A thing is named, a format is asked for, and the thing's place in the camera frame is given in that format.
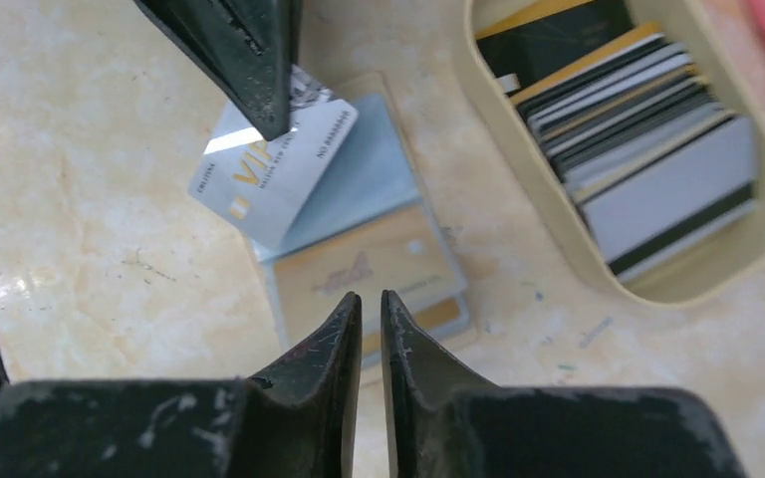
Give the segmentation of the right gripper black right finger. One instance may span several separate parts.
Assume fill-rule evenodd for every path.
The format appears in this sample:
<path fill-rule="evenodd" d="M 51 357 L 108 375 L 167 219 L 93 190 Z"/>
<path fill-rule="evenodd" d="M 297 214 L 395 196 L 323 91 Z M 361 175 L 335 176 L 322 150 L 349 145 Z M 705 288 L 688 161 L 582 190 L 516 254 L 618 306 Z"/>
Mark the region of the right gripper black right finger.
<path fill-rule="evenodd" d="M 381 298 L 393 477 L 742 477 L 715 413 L 672 387 L 501 386 Z"/>

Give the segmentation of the silver VIP credit card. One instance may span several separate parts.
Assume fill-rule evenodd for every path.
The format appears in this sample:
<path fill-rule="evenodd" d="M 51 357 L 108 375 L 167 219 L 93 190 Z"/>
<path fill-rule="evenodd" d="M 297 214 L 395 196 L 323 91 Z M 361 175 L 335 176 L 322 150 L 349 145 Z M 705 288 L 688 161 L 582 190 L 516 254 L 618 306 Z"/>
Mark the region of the silver VIP credit card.
<path fill-rule="evenodd" d="M 294 66 L 288 132 L 268 140 L 227 104 L 188 194 L 259 245 L 275 248 L 358 115 L 348 101 Z"/>

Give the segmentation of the cream oval card tray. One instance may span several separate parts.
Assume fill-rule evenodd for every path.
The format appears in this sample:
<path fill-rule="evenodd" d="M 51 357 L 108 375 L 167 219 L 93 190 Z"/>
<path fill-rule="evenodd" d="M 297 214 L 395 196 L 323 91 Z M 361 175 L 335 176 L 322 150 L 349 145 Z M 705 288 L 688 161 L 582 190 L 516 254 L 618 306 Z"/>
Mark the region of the cream oval card tray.
<path fill-rule="evenodd" d="M 671 38 L 685 42 L 712 89 L 728 105 L 756 122 L 758 209 L 698 245 L 625 285 L 619 283 L 563 192 L 534 139 L 496 83 L 476 47 L 477 31 L 517 10 L 525 1 L 466 1 L 457 9 L 452 61 L 462 91 L 487 125 L 508 165 L 575 272 L 588 284 L 638 302 L 683 308 L 703 302 L 728 283 L 765 262 L 765 113 L 746 75 L 727 52 L 699 1 L 631 1 L 639 21 L 656 21 Z"/>

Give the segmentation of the gold credit card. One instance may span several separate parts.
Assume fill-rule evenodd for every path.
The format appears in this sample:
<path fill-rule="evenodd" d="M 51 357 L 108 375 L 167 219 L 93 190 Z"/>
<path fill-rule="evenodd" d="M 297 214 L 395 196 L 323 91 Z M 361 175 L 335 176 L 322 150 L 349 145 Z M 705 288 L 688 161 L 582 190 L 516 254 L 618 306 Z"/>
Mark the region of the gold credit card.
<path fill-rule="evenodd" d="M 266 268 L 284 346 L 318 328 L 348 292 L 363 302 L 363 332 L 380 319 L 384 290 L 396 292 L 415 315 L 466 287 L 460 268 L 428 208 L 404 206 Z"/>
<path fill-rule="evenodd" d="M 413 316 L 416 322 L 437 339 L 447 339 L 462 334 L 470 328 L 470 316 L 461 296 L 441 301 Z M 381 347 L 380 320 L 369 322 L 372 327 L 365 332 L 362 344 L 363 357 L 376 354 Z"/>

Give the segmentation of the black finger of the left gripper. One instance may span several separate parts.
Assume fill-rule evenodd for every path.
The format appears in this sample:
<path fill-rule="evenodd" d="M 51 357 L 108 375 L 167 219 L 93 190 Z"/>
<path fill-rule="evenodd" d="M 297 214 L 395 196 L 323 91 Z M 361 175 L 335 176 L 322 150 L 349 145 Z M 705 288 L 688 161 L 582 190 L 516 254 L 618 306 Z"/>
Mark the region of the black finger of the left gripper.
<path fill-rule="evenodd" d="M 290 77 L 298 61 L 298 0 L 136 0 L 266 139 L 290 129 Z"/>

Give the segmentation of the stack of cards in tray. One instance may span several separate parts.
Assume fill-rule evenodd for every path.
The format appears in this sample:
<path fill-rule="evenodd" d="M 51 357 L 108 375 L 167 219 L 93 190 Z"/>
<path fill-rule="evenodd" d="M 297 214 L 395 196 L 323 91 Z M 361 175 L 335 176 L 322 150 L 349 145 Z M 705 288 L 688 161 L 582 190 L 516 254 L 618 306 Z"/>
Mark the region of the stack of cards in tray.
<path fill-rule="evenodd" d="M 538 1 L 475 40 L 619 281 L 755 209 L 753 121 L 624 2 Z"/>

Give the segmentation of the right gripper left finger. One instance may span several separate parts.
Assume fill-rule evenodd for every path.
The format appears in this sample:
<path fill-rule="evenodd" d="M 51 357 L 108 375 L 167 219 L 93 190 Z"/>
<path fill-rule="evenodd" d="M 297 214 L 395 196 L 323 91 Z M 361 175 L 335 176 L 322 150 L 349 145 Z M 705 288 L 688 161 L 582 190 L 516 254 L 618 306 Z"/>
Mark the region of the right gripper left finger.
<path fill-rule="evenodd" d="M 362 302 L 248 377 L 39 380 L 0 391 L 0 477 L 348 477 Z"/>

